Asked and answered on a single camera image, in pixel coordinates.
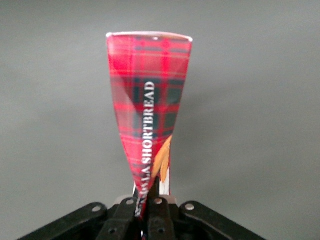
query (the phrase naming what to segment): screw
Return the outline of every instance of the screw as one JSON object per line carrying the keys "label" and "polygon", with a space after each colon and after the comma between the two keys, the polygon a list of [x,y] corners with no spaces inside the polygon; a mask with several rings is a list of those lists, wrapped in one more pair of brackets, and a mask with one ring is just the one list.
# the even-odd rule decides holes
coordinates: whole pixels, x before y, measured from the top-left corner
{"label": "screw", "polygon": [[99,205],[92,208],[92,212],[94,212],[94,213],[99,212],[100,210],[101,210],[101,206],[99,206]]}
{"label": "screw", "polygon": [[195,206],[191,203],[186,204],[185,209],[187,209],[188,211],[192,211],[193,209],[195,209]]}
{"label": "screw", "polygon": [[162,204],[162,199],[161,198],[156,198],[154,200],[154,203],[157,204],[157,205]]}
{"label": "screw", "polygon": [[126,204],[127,205],[132,205],[132,204],[134,204],[134,200],[133,199],[129,199],[128,201],[126,201]]}

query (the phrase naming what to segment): gray background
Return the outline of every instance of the gray background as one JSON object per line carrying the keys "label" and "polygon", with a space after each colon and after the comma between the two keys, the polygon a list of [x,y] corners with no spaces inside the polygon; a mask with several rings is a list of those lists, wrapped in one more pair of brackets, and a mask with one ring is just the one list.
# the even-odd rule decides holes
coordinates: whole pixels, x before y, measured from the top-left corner
{"label": "gray background", "polygon": [[105,34],[193,37],[172,194],[264,238],[320,239],[320,1],[0,2],[0,239],[132,177]]}

